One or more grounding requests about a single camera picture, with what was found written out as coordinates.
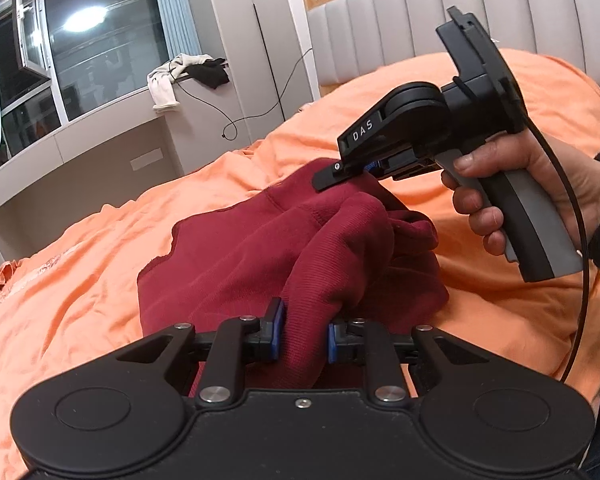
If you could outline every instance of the human hand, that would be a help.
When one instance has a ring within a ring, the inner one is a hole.
[[[600,162],[570,144],[545,136],[567,174],[582,210],[587,242],[600,225]],[[499,171],[526,169],[544,188],[564,222],[574,246],[580,249],[580,236],[567,192],[546,153],[529,130],[502,135],[469,155],[454,161],[455,170],[467,178],[483,178]],[[442,183],[454,191],[453,204],[460,214],[469,215],[472,231],[483,238],[488,253],[504,254],[504,216],[497,207],[482,208],[482,196],[475,189],[460,186],[453,176],[442,172]]]

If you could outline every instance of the orange bed sheet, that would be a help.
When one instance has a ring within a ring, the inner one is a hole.
[[[504,56],[540,129],[597,153],[596,84],[557,59],[510,50]],[[446,54],[380,68],[297,113],[251,148],[225,153],[120,208],[105,206],[24,260],[0,292],[0,479],[17,478],[26,469],[9,431],[17,397],[141,337],[136,276],[152,258],[169,252],[177,221],[245,200],[316,157],[337,157],[338,134],[387,91],[414,80],[442,85],[455,74]],[[438,173],[383,185],[438,229],[436,253],[450,300],[432,323],[540,372],[559,374],[576,329],[581,276],[523,283],[516,265],[484,251],[467,219],[454,212]],[[593,266],[590,286],[590,311],[569,382],[594,402],[600,390],[600,272]]]

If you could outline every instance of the wire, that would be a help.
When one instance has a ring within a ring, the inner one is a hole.
[[[554,150],[551,149],[551,146],[546,141],[538,127],[534,124],[528,114],[524,110],[522,111],[524,112],[523,115],[526,127],[529,128],[546,155],[549,157],[549,161],[555,168],[555,171],[558,173],[560,181],[564,186],[564,190],[567,192],[569,202],[571,203],[573,213],[576,217],[578,236],[580,238],[580,254],[582,255],[582,302],[580,304],[580,314],[578,315],[578,327],[576,329],[575,337],[573,338],[573,345],[571,346],[569,359],[564,367],[562,377],[560,378],[560,382],[563,383],[567,380],[567,377],[573,368],[573,363],[576,360],[578,348],[580,347],[580,341],[582,340],[582,333],[584,332],[584,323],[587,319],[587,307],[589,306],[589,248],[587,247],[587,232],[584,227],[584,218],[582,217],[582,211],[580,209],[580,205],[578,204],[578,198],[576,197],[576,193],[569,182],[567,174],[564,172],[564,168],[560,164],[560,161],[555,155]]]
[[[212,108],[215,108],[216,110],[218,110],[218,111],[219,111],[219,112],[220,112],[222,115],[224,115],[224,116],[227,118],[227,120],[228,120],[229,122],[228,122],[228,123],[227,123],[227,124],[224,126],[224,128],[222,129],[222,137],[223,137],[224,139],[228,140],[228,141],[232,141],[232,140],[235,140],[235,139],[237,139],[237,138],[238,138],[238,127],[235,125],[235,123],[238,123],[239,121],[244,121],[244,120],[246,120],[246,119],[257,119],[258,117],[264,117],[265,115],[267,115],[268,113],[270,113],[270,111],[272,111],[272,110],[273,110],[273,109],[274,109],[276,106],[278,106],[278,105],[282,106],[282,104],[281,104],[282,96],[285,94],[286,88],[289,86],[289,82],[291,81],[291,78],[293,77],[294,73],[296,72],[296,68],[298,67],[298,64],[299,64],[299,63],[300,63],[300,62],[301,62],[301,61],[304,59],[304,56],[306,56],[306,55],[309,53],[309,51],[311,51],[311,50],[313,50],[313,48],[312,48],[312,47],[309,47],[307,50],[305,50],[305,51],[304,51],[304,54],[302,54],[302,56],[300,56],[300,57],[298,58],[298,60],[296,61],[296,64],[295,64],[295,65],[294,65],[294,67],[291,69],[291,74],[289,74],[289,77],[288,77],[288,78],[287,78],[287,80],[286,80],[286,83],[285,83],[285,86],[284,86],[284,88],[282,89],[282,92],[280,92],[280,96],[278,97],[278,100],[277,100],[277,101],[274,103],[274,105],[273,105],[271,108],[269,108],[269,110],[267,110],[267,111],[266,111],[266,112],[264,112],[263,114],[259,114],[259,115],[250,115],[250,116],[246,116],[246,117],[241,117],[240,119],[236,119],[235,121],[234,121],[234,120],[232,120],[232,119],[231,119],[231,117],[229,117],[227,114],[225,114],[225,113],[224,113],[224,112],[223,112],[223,111],[222,111],[220,108],[218,108],[217,106],[214,106],[213,104],[211,104],[211,103],[208,103],[208,102],[207,102],[207,101],[205,101],[204,99],[201,99],[201,98],[199,98],[199,97],[196,97],[195,95],[192,95],[192,94],[190,94],[189,92],[187,92],[187,91],[186,91],[186,90],[185,90],[185,89],[182,87],[182,85],[180,84],[180,82],[179,82],[179,81],[177,81],[176,79],[174,79],[174,82],[175,82],[175,83],[176,83],[176,84],[177,84],[177,85],[180,87],[180,89],[181,89],[181,90],[182,90],[182,91],[183,91],[185,94],[187,94],[189,97],[193,97],[194,99],[196,99],[196,100],[198,100],[198,101],[201,101],[201,102],[203,102],[205,105],[209,105],[209,106],[211,106]],[[226,132],[226,129],[227,129],[229,126],[233,126],[233,127],[234,127],[234,130],[235,130],[235,135],[234,135],[234,136],[233,136],[231,139],[229,139],[229,137],[227,137],[227,136],[226,136],[226,133],[225,133],[225,132]]]

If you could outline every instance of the padded headboard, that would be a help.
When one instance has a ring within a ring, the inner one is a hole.
[[[600,0],[304,0],[320,94],[444,51],[435,28],[451,5],[473,12],[498,46],[560,57],[600,86]]]

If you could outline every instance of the maroon sweatshirt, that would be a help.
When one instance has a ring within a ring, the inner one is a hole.
[[[262,316],[273,296],[287,312],[280,359],[251,367],[248,385],[314,386],[326,362],[327,325],[341,313],[407,333],[448,299],[431,221],[409,211],[368,173],[316,192],[317,159],[232,207],[173,227],[167,256],[138,275],[145,335],[176,322],[197,332]]]

